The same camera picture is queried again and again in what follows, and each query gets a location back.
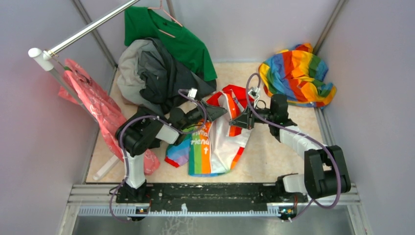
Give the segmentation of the red white cartoon jacket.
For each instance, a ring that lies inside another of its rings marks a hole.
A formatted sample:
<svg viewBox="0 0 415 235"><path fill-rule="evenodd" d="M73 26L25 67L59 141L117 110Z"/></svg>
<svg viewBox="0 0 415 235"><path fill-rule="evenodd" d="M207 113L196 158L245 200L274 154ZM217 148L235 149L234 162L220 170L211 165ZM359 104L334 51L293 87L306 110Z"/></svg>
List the red white cartoon jacket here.
<svg viewBox="0 0 415 235"><path fill-rule="evenodd" d="M227 113L214 122L207 122L201 130L198 127L189 128L192 134L186 135L179 145L170 145L166 150L164 160L174 167L188 164L190 176L214 177L230 172L251 136L251 130L229 124L247 107L244 88L227 85L211 96L207 103L225 108Z"/></svg>

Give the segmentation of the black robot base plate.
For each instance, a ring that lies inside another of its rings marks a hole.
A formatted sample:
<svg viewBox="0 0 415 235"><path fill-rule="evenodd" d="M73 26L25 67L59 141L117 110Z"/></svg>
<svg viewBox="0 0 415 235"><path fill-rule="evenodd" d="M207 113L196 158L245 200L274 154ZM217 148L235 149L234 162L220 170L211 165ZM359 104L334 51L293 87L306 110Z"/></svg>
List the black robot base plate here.
<svg viewBox="0 0 415 235"><path fill-rule="evenodd" d="M152 212L259 212L269 203L306 203L301 193L284 192L276 183L147 183L137 192L121 187L117 203L149 204Z"/></svg>

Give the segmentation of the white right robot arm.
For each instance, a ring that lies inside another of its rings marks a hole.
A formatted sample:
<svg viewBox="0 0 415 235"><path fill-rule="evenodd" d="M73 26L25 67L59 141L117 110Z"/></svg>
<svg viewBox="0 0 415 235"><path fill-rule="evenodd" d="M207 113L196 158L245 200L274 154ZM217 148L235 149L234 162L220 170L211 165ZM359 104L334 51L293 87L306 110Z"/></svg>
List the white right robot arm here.
<svg viewBox="0 0 415 235"><path fill-rule="evenodd" d="M275 94L269 108L247 107L232 118L230 126L253 129L256 123L267 124L280 143L292 148L304 160L303 174L288 174L277 179L276 197L288 202L295 193L308 194L312 199L346 193L351 181L342 149L313 141L289 118L287 97Z"/></svg>

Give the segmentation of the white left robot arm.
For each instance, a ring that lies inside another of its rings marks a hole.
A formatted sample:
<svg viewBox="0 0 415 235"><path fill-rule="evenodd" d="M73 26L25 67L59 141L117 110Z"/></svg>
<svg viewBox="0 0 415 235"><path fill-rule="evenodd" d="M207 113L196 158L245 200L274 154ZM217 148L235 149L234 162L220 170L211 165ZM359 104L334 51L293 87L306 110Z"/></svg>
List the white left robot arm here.
<svg viewBox="0 0 415 235"><path fill-rule="evenodd" d="M115 134L124 155L126 176L123 185L128 188L128 197L136 203L146 198L144 156L147 150L159 147L161 141L178 145L190 127L201 128L226 113L225 108L209 105L203 100L188 112L175 107L169 117L140 105Z"/></svg>

